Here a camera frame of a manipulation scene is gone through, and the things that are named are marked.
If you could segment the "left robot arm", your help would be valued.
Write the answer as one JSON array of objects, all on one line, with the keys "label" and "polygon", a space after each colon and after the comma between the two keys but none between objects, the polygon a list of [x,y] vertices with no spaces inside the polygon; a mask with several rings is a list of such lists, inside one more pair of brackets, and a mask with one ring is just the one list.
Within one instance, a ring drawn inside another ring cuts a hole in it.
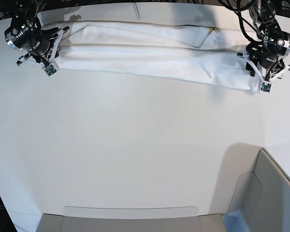
[{"label": "left robot arm", "polygon": [[242,34],[249,41],[246,52],[252,64],[247,67],[252,75],[256,73],[253,65],[265,69],[262,79],[267,82],[279,78],[283,71],[290,71],[283,61],[290,53],[290,34],[282,31],[269,0],[251,0],[243,7],[238,0],[235,8],[229,1],[219,3],[238,16]]}]

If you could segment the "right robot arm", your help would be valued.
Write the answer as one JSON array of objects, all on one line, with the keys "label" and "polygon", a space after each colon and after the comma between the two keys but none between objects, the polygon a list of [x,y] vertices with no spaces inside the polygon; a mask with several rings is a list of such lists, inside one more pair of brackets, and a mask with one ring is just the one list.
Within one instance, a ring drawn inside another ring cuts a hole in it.
[{"label": "right robot arm", "polygon": [[58,44],[70,27],[42,29],[37,17],[47,5],[46,0],[14,0],[11,6],[11,24],[5,30],[7,45],[15,50],[25,50],[17,65],[32,57],[37,63],[49,66],[58,56]]}]

